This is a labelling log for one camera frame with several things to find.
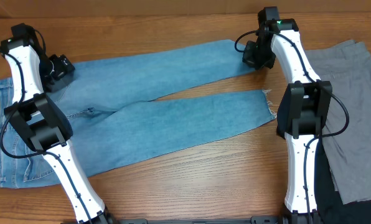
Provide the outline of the light blue denim jeans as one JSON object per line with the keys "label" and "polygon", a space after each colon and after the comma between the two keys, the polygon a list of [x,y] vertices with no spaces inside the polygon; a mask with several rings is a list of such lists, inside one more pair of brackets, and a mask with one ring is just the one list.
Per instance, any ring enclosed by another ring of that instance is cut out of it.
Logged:
{"label": "light blue denim jeans", "polygon": [[274,119],[266,91],[168,100],[167,95],[251,72],[232,40],[79,62],[52,101],[70,121],[87,176],[255,129]]}

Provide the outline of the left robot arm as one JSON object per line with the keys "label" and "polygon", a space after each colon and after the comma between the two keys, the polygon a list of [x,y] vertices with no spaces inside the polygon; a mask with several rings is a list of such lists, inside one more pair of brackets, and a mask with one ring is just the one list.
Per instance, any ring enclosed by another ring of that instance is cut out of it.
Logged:
{"label": "left robot arm", "polygon": [[39,31],[24,23],[11,28],[12,37],[0,44],[14,84],[12,105],[4,109],[11,125],[33,156],[53,168],[75,212],[77,223],[116,223],[94,191],[72,149],[72,127],[47,92],[75,67],[65,55],[47,56]]}

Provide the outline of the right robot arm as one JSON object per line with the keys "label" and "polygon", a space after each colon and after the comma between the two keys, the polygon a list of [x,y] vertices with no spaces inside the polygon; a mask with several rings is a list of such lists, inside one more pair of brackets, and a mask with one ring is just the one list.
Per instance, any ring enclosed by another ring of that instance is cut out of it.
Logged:
{"label": "right robot arm", "polygon": [[278,61],[288,86],[277,112],[277,133],[288,147],[288,186],[278,223],[321,223],[314,195],[318,137],[325,125],[332,86],[310,65],[294,19],[282,19],[277,7],[258,13],[256,41],[248,41],[242,61],[259,70]]}

